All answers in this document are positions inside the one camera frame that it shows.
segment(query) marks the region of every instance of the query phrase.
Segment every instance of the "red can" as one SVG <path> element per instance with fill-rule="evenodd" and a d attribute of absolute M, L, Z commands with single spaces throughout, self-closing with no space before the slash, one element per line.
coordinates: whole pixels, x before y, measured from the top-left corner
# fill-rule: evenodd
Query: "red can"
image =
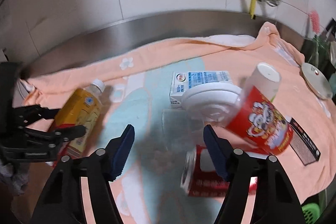
<path fill-rule="evenodd" d="M 224 197 L 230 183 L 224 181 L 215 171 L 208 150 L 197 145 L 187 153 L 181 188 L 188 196 Z M 256 178 L 251 178 L 250 193 L 256 190 Z"/>

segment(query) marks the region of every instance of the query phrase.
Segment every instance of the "plate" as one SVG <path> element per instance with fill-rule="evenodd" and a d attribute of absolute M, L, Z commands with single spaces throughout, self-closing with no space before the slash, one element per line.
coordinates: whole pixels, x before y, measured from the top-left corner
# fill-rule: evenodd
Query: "plate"
<path fill-rule="evenodd" d="M 309 63 L 303 63 L 301 65 L 303 77 L 305 78 L 307 85 L 321 99 L 330 99 L 333 96 L 331 86 L 322 72 L 315 66 Z"/>

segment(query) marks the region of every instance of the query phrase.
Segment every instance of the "white carton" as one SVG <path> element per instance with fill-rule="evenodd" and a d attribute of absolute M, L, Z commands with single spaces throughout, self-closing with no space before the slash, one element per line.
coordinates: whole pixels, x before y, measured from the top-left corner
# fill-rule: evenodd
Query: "white carton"
<path fill-rule="evenodd" d="M 173 72 L 169 99 L 172 108 L 181 108 L 181 98 L 184 92 L 194 86 L 213 83 L 228 82 L 232 83 L 229 72 L 227 71 L 188 71 Z"/>

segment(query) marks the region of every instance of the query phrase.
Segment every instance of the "red packaging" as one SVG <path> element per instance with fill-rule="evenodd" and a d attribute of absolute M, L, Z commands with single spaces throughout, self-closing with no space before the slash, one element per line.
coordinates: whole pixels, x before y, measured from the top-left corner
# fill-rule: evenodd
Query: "red packaging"
<path fill-rule="evenodd" d="M 293 138 L 289 123 L 256 87 L 226 128 L 273 155 L 283 152 Z"/>
<path fill-rule="evenodd" d="M 256 183 L 256 178 L 251 178 L 250 194 L 255 193 Z M 187 153 L 181 188 L 188 196 L 224 197 L 229 184 L 217 175 L 205 147 L 197 145 L 193 151 Z"/>

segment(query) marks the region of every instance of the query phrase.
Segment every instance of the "cartoon print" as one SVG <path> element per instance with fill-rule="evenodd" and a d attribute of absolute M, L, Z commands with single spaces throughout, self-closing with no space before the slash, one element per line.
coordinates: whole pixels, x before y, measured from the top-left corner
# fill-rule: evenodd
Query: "cartoon print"
<path fill-rule="evenodd" d="M 249 136 L 260 137 L 265 134 L 268 124 L 273 120 L 273 112 L 266 102 L 254 102 L 253 111 L 249 116 L 249 121 L 252 123 L 247 133 Z"/>
<path fill-rule="evenodd" d="M 274 149 L 281 145 L 283 139 L 285 138 L 287 132 L 287 122 L 285 119 L 278 120 L 273 131 L 273 134 L 269 137 L 266 144 Z"/>
<path fill-rule="evenodd" d="M 253 112 L 249 115 L 251 127 L 247 130 L 249 136 L 266 139 L 266 145 L 274 149 L 281 145 L 287 132 L 287 122 L 274 108 L 266 102 L 254 102 Z"/>

